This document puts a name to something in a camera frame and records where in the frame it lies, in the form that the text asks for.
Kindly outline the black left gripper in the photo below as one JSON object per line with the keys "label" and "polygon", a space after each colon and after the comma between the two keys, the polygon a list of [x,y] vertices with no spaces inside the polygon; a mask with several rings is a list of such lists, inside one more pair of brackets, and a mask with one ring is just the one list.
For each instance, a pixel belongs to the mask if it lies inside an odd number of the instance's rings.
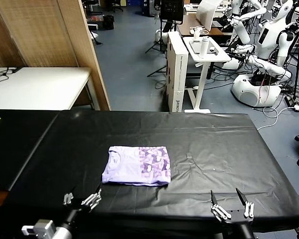
{"label": "black left gripper", "polygon": [[99,204],[101,201],[102,189],[99,188],[89,197],[81,202],[80,205],[71,205],[74,196],[72,192],[66,193],[63,197],[63,205],[65,206],[65,218],[63,219],[63,227],[69,232],[74,232],[77,228],[77,222]]}

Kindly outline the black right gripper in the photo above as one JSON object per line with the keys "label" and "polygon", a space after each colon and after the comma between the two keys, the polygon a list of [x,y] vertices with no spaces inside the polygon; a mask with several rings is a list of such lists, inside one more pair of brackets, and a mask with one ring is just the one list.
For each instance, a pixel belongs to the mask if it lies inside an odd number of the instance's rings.
{"label": "black right gripper", "polygon": [[254,219],[254,203],[249,202],[245,194],[238,188],[236,188],[236,192],[244,209],[226,211],[218,204],[215,194],[211,190],[211,213],[219,222],[225,223],[224,229],[227,230],[223,233],[225,239],[254,239],[251,227]]}

